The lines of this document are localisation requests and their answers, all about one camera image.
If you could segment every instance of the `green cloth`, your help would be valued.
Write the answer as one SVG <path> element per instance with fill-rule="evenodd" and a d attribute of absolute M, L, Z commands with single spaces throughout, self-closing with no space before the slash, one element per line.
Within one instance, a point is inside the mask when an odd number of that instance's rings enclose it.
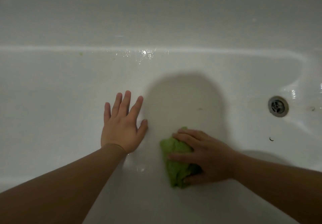
<path fill-rule="evenodd" d="M 188 184 L 183 182 L 184 178 L 190 175 L 195 175 L 201 172 L 201 167 L 196 164 L 187 164 L 181 162 L 170 161 L 168 159 L 168 154 L 179 152 L 179 153 L 189 153 L 193 151 L 188 144 L 176 140 L 173 137 L 169 139 L 163 139 L 160 142 L 163 160 L 166 164 L 166 169 L 170 178 L 172 187 L 185 188 Z"/>

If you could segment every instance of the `white enamel surface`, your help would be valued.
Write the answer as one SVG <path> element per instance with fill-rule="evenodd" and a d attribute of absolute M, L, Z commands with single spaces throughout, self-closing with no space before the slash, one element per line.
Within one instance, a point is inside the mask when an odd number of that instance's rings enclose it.
<path fill-rule="evenodd" d="M 85 223 L 296 223 L 234 181 L 171 189 L 158 143 L 188 126 L 322 170 L 320 7 L 0 0 L 0 191 L 99 149 L 104 103 L 130 90 L 149 131 Z M 284 118 L 268 111 L 274 95 L 289 103 Z"/>

